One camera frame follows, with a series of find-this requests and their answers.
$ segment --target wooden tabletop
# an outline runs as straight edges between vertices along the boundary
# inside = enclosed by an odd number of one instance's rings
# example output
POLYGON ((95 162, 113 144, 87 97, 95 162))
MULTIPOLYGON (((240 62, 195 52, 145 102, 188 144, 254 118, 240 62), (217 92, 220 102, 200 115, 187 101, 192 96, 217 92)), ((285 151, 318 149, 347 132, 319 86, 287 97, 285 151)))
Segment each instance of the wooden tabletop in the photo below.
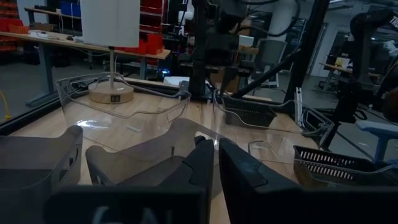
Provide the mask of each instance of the wooden tabletop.
POLYGON ((27 12, 36 12, 36 13, 41 13, 41 14, 48 14, 48 15, 54 15, 54 16, 62 16, 62 17, 69 17, 73 19, 81 19, 80 17, 77 16, 69 16, 69 15, 64 15, 62 13, 57 13, 57 12, 52 12, 52 11, 46 11, 46 10, 41 10, 41 9, 35 9, 35 8, 29 8, 26 7, 25 11, 27 12))
MULTIPOLYGON (((85 97, 80 99, 81 101, 85 101, 89 103, 91 106, 98 106, 105 110, 117 111, 121 114, 129 114, 135 110, 153 110, 153 109, 162 109, 167 108, 171 105, 178 103, 177 99, 163 98, 155 95, 148 95, 145 93, 135 93, 134 100, 129 103, 121 104, 121 105, 99 105, 94 102, 89 102, 85 97)), ((77 116, 78 119, 81 116, 90 116, 95 117, 98 115, 97 111, 93 111, 91 108, 85 108, 82 106, 77 106, 78 104, 71 105, 72 108, 69 110, 74 111, 71 116, 77 116)), ((185 113, 185 118, 188 118, 202 126, 212 129, 227 138, 230 138, 234 142, 238 143, 241 148, 244 150, 248 149, 248 142, 255 139, 265 139, 268 141, 275 152, 281 152, 285 156, 291 156, 293 145, 298 144, 301 146, 313 147, 316 148, 316 144, 310 138, 305 138, 301 134, 292 134, 292 133, 278 133, 274 131, 264 131, 257 129, 246 129, 239 127, 226 127, 226 126, 218 126, 214 125, 214 117, 219 116, 220 113, 214 113, 214 107, 212 104, 207 103, 199 103, 191 101, 185 113)), ((271 128, 288 128, 290 130, 300 131, 301 129, 291 120, 286 114, 278 114, 278 116, 273 120, 270 125, 271 128)), ((37 121, 23 127, 22 129, 14 132, 12 135, 14 136, 36 136, 36 137, 45 137, 45 138, 54 138, 60 136, 67 128, 67 124, 64 120, 64 114, 61 108, 47 114, 43 118, 38 119, 37 121)), ((101 139, 109 139, 109 141, 113 141, 114 144, 118 144, 118 146, 126 147, 129 144, 129 136, 126 135, 126 128, 123 131, 116 131, 117 141, 114 141, 115 136, 110 136, 108 134, 103 134, 101 136, 90 136, 90 139, 87 138, 85 133, 85 137, 83 138, 83 152, 82 152, 82 160, 81 160, 81 179, 79 184, 91 184, 90 174, 87 168, 87 162, 85 158, 86 150, 95 144, 98 144, 95 138, 99 137, 101 139)), ((116 152, 116 147, 104 147, 105 150, 109 152, 116 152)), ((280 174, 297 181, 293 172, 292 164, 284 164, 281 162, 264 162, 269 167, 273 168, 280 174)), ((227 224, 229 223, 228 211, 226 209, 226 204, 224 200, 223 193, 220 193, 217 197, 212 200, 211 203, 211 215, 210 215, 210 223, 212 224, 227 224)))
MULTIPOLYGON (((4 35, 4 36, 8 36, 8 37, 17 37, 17 38, 29 40, 29 41, 43 42, 46 44, 61 45, 61 46, 66 46, 66 47, 76 47, 79 49, 95 50, 95 51, 100 51, 100 52, 109 52, 109 49, 107 47, 91 45, 91 44, 84 44, 84 43, 77 43, 74 41, 67 40, 68 35, 66 35, 66 34, 59 34, 56 32, 45 31, 47 36, 44 36, 44 34, 37 33, 37 31, 40 31, 40 30, 31 30, 29 34, 15 34, 15 33, 10 33, 10 32, 0 32, 0 35, 4 35)), ((134 55, 134 56, 140 56, 140 57, 145 57, 145 58, 156 58, 156 59, 161 59, 161 60, 166 59, 167 56, 169 56, 169 54, 170 54, 170 50, 164 50, 162 53, 157 54, 157 55, 150 55, 150 54, 141 55, 141 54, 125 52, 122 50, 115 50, 114 52, 117 54, 134 55)))
MULTIPOLYGON (((180 66, 183 67, 193 67, 192 62, 182 62, 180 66)), ((214 71, 223 71, 225 70, 225 66, 222 65, 206 65, 206 69, 214 70, 214 71)), ((238 68, 238 72, 241 73, 250 73, 250 70, 247 68, 238 68)))
POLYGON ((239 45, 238 52, 242 54, 256 55, 259 52, 258 48, 239 45))
MULTIPOLYGON (((349 68, 343 68, 343 67, 339 67, 339 66, 336 66, 336 65, 329 65, 329 64, 327 64, 327 63, 322 63, 322 62, 320 62, 319 64, 321 64, 321 65, 323 65, 323 66, 325 66, 325 67, 328 67, 328 68, 331 68, 331 69, 340 71, 340 72, 347 72, 347 73, 350 73, 350 74, 353 73, 353 70, 352 70, 352 69, 349 69, 349 68)), ((380 74, 374 74, 374 73, 370 73, 370 72, 369 72, 369 76, 370 76, 370 77, 379 78, 379 77, 380 77, 380 74)))

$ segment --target transparent acrylic tray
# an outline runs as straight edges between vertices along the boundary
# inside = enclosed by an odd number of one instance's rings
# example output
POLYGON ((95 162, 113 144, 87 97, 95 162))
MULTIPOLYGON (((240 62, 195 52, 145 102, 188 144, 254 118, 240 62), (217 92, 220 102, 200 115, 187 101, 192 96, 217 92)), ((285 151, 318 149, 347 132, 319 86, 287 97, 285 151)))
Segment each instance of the transparent acrylic tray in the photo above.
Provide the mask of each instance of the transparent acrylic tray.
MULTIPOLYGON (((185 118, 173 121, 163 135, 119 152, 101 146, 86 151, 90 177, 94 184, 156 186, 174 172, 194 150, 195 137, 219 141, 222 135, 185 118)), ((212 196, 221 192, 218 150, 214 150, 212 196)))
POLYGON ((83 128, 83 135, 100 145, 120 151, 167 132, 173 120, 184 117, 191 94, 166 95, 128 84, 122 75, 115 82, 134 88, 127 103, 96 103, 90 90, 109 81, 109 73, 97 73, 57 81, 65 120, 83 128))
POLYGON ((213 102, 213 130, 263 162, 293 164, 293 146, 319 149, 334 126, 319 112, 294 100, 281 105, 251 103, 214 92, 213 102))

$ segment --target white wall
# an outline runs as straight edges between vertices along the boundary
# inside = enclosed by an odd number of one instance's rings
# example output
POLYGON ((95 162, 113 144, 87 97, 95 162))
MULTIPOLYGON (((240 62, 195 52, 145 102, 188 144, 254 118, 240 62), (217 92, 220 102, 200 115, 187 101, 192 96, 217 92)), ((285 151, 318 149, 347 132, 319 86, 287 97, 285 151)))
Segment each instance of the white wall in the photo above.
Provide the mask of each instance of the white wall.
MULTIPOLYGON (((25 11, 25 7, 35 7, 35 5, 45 6, 46 0, 17 0, 19 18, 23 21, 24 26, 29 26, 29 16, 25 11)), ((35 13, 35 21, 47 23, 47 15, 35 13)))
MULTIPOLYGON (((300 11, 300 18, 309 19, 312 11, 313 1, 302 1, 302 7, 300 11)), ((322 43, 319 48, 318 55, 315 59, 311 75, 326 77, 328 71, 324 70, 319 64, 320 62, 326 62, 327 55, 333 45, 338 30, 349 31, 349 23, 352 18, 361 12, 367 12, 369 10, 369 4, 364 4, 362 1, 346 1, 338 4, 332 4, 330 7, 336 7, 340 5, 350 5, 352 8, 340 9, 337 11, 327 12, 324 22, 328 23, 328 27, 322 43)), ((272 12, 272 4, 258 7, 257 10, 264 12, 272 12)))

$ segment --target floor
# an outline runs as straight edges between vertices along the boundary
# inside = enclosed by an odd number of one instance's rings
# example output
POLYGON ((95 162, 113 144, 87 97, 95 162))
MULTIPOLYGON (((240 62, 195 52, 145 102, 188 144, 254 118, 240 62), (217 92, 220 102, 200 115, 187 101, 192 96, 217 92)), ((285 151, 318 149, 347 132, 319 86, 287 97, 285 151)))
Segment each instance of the floor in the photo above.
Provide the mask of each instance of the floor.
MULTIPOLYGON (((7 98, 11 116, 17 116, 31 110, 32 108, 25 106, 25 101, 40 93, 40 78, 44 74, 40 73, 39 66, 12 63, 1 65, 0 71, 0 91, 3 91, 7 98)), ((103 72, 102 66, 89 70, 88 65, 85 63, 74 63, 72 66, 65 68, 53 68, 55 80, 99 72, 103 72)), ((289 74, 283 73, 279 75, 279 89, 286 90, 289 80, 289 74)), ((313 91, 314 86, 320 80, 324 80, 324 78, 307 76, 302 87, 303 102, 316 108, 334 108, 338 100, 335 95, 313 91)), ((283 91, 273 89, 257 90, 255 95, 265 96, 279 102, 284 99, 283 91)), ((4 117, 4 111, 4 105, 0 103, 0 120, 4 117)), ((382 114, 374 112, 366 112, 366 114, 370 121, 388 123, 382 118, 382 114)), ((355 124, 342 124, 338 132, 348 138, 356 147, 337 134, 330 146, 333 152, 365 159, 369 159, 365 154, 374 155, 377 137, 360 131, 355 124)), ((398 158, 398 141, 390 141, 385 158, 398 158)))

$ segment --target metal shelving unit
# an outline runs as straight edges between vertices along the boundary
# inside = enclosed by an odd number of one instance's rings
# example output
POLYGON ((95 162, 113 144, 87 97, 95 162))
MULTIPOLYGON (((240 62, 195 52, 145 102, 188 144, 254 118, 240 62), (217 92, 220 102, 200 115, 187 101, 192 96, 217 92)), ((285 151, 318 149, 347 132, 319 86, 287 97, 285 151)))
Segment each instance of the metal shelving unit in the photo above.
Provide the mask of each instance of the metal shelving unit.
POLYGON ((162 32, 162 23, 165 21, 168 1, 143 0, 141 1, 141 32, 162 32))
MULTIPOLYGON (((18 5, 16 0, 0 0, 0 17, 19 19, 18 5)), ((0 52, 16 50, 17 38, 0 36, 0 52)))

